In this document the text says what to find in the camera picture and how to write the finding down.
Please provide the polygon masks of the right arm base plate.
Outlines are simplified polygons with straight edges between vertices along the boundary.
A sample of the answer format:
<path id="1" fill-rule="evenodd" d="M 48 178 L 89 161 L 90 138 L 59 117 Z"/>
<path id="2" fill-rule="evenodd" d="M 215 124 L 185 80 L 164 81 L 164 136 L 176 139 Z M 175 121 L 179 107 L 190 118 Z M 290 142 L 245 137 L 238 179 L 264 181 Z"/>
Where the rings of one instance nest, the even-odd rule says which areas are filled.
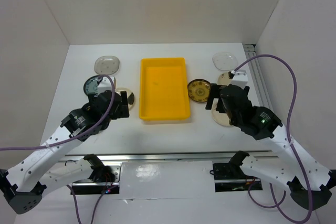
<path id="1" fill-rule="evenodd" d="M 209 173 L 214 177 L 215 192 L 262 190 L 259 178 L 245 175 L 230 163 L 213 163 Z"/>

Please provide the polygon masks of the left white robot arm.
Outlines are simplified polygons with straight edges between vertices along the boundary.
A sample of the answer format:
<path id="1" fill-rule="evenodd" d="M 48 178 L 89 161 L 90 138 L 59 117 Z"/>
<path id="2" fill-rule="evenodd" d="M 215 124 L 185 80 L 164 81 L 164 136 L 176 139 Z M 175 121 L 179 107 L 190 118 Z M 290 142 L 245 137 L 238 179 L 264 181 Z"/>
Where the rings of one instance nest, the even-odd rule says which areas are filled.
<path id="1" fill-rule="evenodd" d="M 79 180 L 112 181 L 114 173 L 95 155 L 85 155 L 63 168 L 52 167 L 72 149 L 89 137 L 105 130 L 111 120 L 129 117 L 128 95 L 125 91 L 105 91 L 91 95 L 89 102 L 72 110 L 54 134 L 16 166 L 1 170 L 1 192 L 18 214 L 36 207 L 43 197 Z"/>

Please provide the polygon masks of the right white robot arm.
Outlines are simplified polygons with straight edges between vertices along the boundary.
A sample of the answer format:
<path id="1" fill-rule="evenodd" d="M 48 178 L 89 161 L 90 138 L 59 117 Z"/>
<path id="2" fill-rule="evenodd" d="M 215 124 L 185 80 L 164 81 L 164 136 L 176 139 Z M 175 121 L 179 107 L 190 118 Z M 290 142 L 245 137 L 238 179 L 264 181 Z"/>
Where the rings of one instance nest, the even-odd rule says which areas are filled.
<path id="1" fill-rule="evenodd" d="M 317 162 L 293 137 L 268 108 L 254 106 L 248 99 L 249 87 L 211 84 L 206 109 L 217 99 L 216 110 L 226 113 L 231 125 L 266 145 L 279 158 L 276 166 L 258 161 L 238 151 L 231 159 L 229 172 L 235 178 L 244 174 L 258 177 L 290 193 L 300 207 L 316 210 L 325 206 L 335 187 L 335 171 Z"/>

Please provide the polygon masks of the blue patterned plate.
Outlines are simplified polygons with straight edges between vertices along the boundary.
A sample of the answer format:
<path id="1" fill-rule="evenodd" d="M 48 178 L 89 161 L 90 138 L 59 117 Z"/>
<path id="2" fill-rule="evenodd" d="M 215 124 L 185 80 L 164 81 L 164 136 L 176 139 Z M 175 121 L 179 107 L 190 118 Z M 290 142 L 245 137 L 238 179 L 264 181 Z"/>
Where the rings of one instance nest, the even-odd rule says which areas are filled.
<path id="1" fill-rule="evenodd" d="M 99 75 L 92 76 L 87 79 L 83 85 L 83 92 L 86 96 L 98 94 L 98 78 Z"/>

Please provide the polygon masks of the clear glass plate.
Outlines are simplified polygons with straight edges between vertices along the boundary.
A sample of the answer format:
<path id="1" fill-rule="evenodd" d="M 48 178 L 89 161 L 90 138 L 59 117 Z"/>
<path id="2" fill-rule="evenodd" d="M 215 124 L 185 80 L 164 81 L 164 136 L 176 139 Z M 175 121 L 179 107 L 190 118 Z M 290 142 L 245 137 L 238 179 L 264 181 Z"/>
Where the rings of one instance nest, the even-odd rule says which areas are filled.
<path id="1" fill-rule="evenodd" d="M 213 55 L 212 61 L 220 71 L 231 71 L 238 66 L 236 57 L 230 52 L 218 52 Z"/>

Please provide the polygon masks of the yellow patterned plate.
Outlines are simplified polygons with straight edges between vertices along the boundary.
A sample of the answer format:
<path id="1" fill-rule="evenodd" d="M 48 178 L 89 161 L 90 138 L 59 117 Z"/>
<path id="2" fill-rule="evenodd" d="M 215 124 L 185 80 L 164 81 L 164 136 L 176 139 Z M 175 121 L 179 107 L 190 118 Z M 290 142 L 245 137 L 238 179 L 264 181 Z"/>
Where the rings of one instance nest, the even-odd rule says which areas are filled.
<path id="1" fill-rule="evenodd" d="M 116 88 L 116 93 L 119 94 L 119 95 L 123 91 L 127 93 L 128 109 L 131 110 L 135 105 L 135 95 L 128 88 Z"/>
<path id="2" fill-rule="evenodd" d="M 211 84 L 204 79 L 194 79 L 187 85 L 188 97 L 198 103 L 207 102 Z"/>

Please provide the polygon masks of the cream plate with calligraphy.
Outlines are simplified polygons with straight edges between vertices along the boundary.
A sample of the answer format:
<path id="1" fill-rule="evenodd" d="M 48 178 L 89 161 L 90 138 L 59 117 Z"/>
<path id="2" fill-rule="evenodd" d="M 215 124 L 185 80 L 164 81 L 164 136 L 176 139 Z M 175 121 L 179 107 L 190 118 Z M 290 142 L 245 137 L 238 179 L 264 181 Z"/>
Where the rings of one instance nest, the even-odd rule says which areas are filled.
<path id="1" fill-rule="evenodd" d="M 229 77 L 230 74 L 230 71 L 222 73 L 217 79 L 217 84 L 220 86 L 228 86 L 232 81 Z"/>

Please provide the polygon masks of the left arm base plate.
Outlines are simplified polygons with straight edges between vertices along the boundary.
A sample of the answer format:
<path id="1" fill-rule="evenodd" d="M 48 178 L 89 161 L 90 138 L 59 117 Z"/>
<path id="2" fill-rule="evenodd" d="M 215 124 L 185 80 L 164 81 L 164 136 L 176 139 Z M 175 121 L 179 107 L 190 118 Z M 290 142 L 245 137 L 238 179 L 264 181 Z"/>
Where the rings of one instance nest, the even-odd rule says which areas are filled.
<path id="1" fill-rule="evenodd" d="M 71 184 L 76 195 L 116 195 L 120 192 L 121 163 L 107 162 L 107 171 L 94 180 L 83 179 Z"/>

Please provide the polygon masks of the smoky glass plate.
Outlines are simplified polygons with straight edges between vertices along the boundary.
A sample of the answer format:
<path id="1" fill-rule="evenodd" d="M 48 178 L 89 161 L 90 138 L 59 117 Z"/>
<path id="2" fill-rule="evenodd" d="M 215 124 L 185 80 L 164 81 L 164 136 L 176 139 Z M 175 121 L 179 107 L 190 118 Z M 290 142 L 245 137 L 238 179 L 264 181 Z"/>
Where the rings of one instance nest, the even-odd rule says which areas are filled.
<path id="1" fill-rule="evenodd" d="M 113 75 L 120 68 L 120 60 L 116 56 L 99 57 L 94 64 L 94 71 L 97 74 Z"/>

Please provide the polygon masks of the cream plate green brushstroke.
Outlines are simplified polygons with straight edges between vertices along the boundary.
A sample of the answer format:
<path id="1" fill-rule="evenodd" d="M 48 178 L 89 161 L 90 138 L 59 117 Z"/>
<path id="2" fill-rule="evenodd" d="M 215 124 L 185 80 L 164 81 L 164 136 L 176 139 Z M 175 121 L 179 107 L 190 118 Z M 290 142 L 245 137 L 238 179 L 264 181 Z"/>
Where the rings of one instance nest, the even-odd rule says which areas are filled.
<path id="1" fill-rule="evenodd" d="M 216 107 L 217 107 L 217 102 L 214 102 L 214 104 L 212 105 L 212 109 L 211 109 L 213 120 L 221 126 L 232 127 L 232 125 L 230 124 L 230 119 L 227 116 L 227 114 L 219 113 L 218 111 L 216 111 Z"/>

